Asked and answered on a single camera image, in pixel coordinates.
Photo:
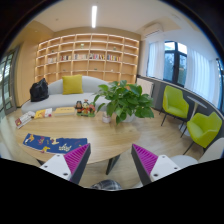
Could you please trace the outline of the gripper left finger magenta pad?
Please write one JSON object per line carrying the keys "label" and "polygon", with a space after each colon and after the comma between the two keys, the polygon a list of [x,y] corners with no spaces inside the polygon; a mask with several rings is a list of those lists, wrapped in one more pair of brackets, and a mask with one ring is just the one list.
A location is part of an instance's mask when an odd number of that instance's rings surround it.
{"label": "gripper left finger magenta pad", "polygon": [[41,166],[41,169],[72,183],[78,184],[90,154],[91,145],[85,144],[65,155],[55,154]]}

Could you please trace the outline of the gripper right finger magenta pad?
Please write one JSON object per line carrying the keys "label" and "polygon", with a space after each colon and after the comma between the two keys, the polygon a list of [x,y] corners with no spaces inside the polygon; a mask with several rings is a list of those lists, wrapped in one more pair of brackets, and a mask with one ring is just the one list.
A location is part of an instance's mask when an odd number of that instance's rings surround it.
{"label": "gripper right finger magenta pad", "polygon": [[157,156],[136,144],[132,145],[131,154],[143,186],[180,170],[166,155]]}

